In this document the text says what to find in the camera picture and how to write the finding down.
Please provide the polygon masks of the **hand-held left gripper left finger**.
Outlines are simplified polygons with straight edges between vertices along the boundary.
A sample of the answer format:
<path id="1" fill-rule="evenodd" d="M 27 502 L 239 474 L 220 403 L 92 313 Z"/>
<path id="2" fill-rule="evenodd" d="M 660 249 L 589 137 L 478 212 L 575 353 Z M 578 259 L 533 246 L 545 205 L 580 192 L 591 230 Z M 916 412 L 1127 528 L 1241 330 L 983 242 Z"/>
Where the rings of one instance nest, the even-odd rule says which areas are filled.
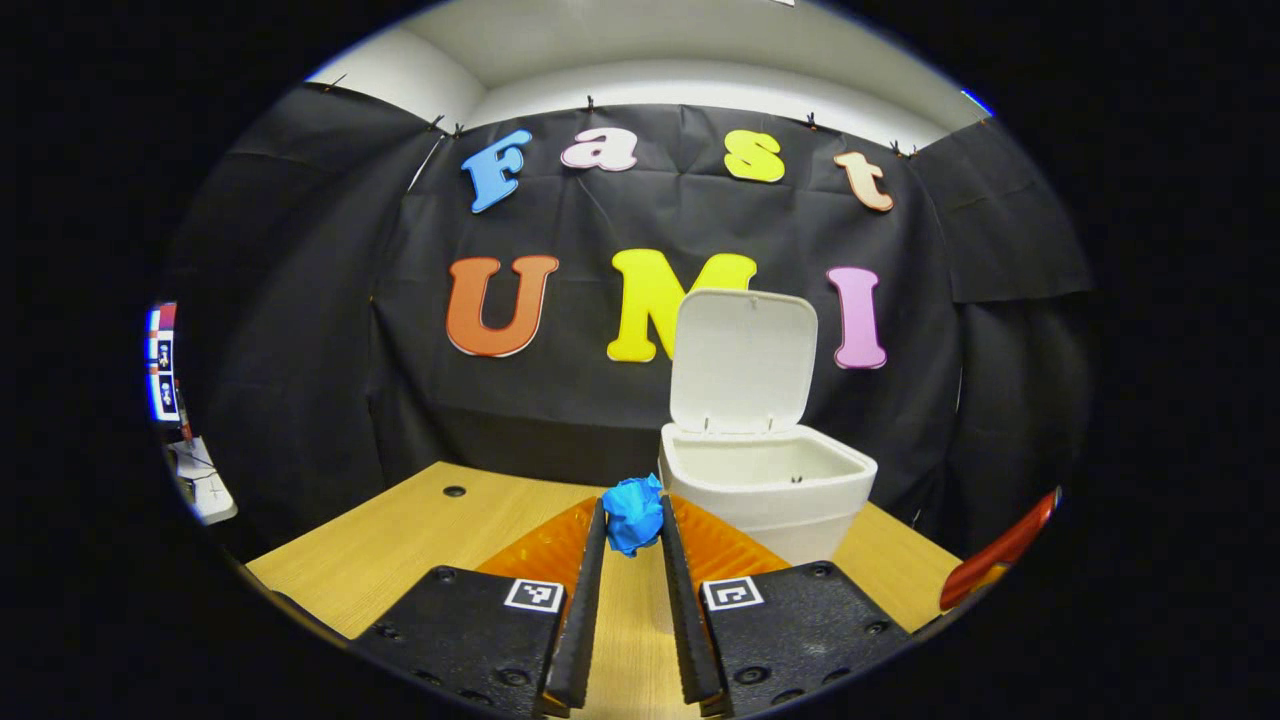
<path id="1" fill-rule="evenodd" d="M 351 647 L 485 708 L 568 717 L 586 703 L 604 551 L 590 497 L 479 568 L 431 568 Z"/>

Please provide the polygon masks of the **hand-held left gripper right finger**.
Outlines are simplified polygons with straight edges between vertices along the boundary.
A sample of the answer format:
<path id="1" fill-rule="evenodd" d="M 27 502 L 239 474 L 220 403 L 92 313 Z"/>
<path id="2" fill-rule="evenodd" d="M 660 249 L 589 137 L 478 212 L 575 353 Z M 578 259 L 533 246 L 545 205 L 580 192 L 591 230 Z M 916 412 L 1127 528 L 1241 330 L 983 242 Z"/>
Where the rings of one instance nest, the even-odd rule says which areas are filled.
<path id="1" fill-rule="evenodd" d="M 790 565 L 673 495 L 662 510 L 684 700 L 703 717 L 769 714 L 860 676 L 913 643 L 836 564 Z"/>

